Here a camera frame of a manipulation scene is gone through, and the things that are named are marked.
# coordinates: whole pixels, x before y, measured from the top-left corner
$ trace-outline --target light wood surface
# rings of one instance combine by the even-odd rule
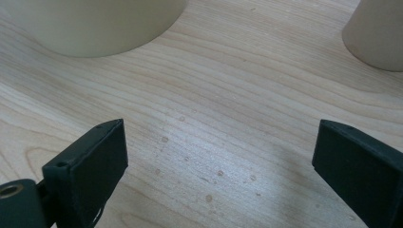
[[[403,74],[359,62],[358,1],[190,0],[161,37],[54,54],[0,9],[0,182],[124,118],[129,167],[97,227],[366,227],[311,165],[320,119],[403,150]]]

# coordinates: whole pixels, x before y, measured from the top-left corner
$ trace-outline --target black clamp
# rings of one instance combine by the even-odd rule
[[[370,228],[403,227],[403,154],[342,123],[321,121],[315,170]]]
[[[0,227],[92,228],[127,168],[123,120],[99,124],[42,167],[0,186]]]

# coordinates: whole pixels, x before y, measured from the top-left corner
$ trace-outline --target wood grain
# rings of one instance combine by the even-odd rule
[[[129,167],[97,227],[365,227],[311,165],[320,119],[403,150],[403,74],[359,62],[358,0],[190,0],[161,37],[68,58],[0,10],[0,182],[124,118]]]

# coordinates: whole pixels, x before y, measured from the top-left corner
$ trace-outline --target cylindrical base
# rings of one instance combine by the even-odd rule
[[[361,0],[343,30],[347,49],[373,67],[403,71],[403,1]]]
[[[40,44],[75,57],[141,46],[167,30],[186,0],[5,0],[11,17]]]

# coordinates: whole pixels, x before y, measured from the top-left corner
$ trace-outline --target beige cylinder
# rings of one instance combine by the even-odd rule
[[[361,0],[343,30],[343,40],[362,62],[403,71],[403,1]]]
[[[12,19],[40,44],[75,57],[141,46],[167,30],[186,0],[2,0]]]

